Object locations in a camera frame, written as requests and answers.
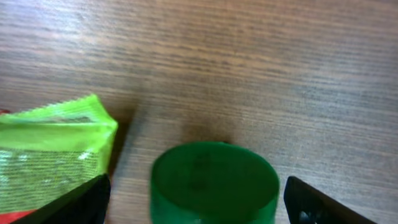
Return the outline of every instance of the wood grain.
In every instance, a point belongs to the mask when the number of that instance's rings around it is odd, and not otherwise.
[[[0,108],[94,92],[127,133],[112,224],[150,223],[150,165],[197,140],[396,223],[397,61],[394,0],[0,2]]]

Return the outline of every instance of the green cylindrical object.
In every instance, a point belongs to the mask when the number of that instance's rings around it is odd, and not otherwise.
[[[150,191],[153,224],[269,224],[279,180],[265,159],[247,149],[193,142],[155,161]]]

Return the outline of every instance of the black object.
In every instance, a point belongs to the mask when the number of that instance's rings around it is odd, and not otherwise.
[[[12,224],[103,224],[111,195],[107,175],[99,175]]]
[[[287,179],[284,201],[291,224],[375,224],[296,177]]]

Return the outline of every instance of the red object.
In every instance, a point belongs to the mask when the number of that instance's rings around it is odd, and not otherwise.
[[[4,113],[10,113],[10,111],[9,110],[4,110],[4,109],[0,109],[0,115],[2,115]]]
[[[34,212],[35,210],[24,211],[24,212],[12,212],[6,214],[0,214],[0,224],[9,224],[15,220],[18,220],[30,213]]]

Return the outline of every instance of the green and red package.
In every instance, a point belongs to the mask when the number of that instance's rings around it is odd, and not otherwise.
[[[0,115],[0,224],[107,173],[117,128],[96,95]]]

